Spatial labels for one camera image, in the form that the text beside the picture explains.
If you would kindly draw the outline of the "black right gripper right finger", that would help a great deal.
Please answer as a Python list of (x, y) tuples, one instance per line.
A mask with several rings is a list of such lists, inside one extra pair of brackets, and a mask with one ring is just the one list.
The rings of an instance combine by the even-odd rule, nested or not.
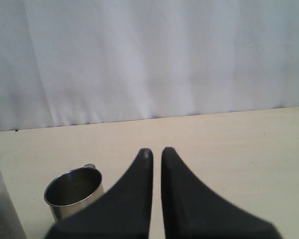
[(276, 227), (231, 204), (201, 182), (176, 150), (161, 155), (161, 203), (167, 239), (280, 239)]

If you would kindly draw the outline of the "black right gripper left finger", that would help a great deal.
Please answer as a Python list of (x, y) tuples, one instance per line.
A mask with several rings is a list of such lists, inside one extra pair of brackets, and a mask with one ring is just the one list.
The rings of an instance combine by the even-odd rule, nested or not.
[(147, 239), (153, 189), (153, 154), (139, 150), (134, 161), (102, 197), (55, 223), (47, 239)]

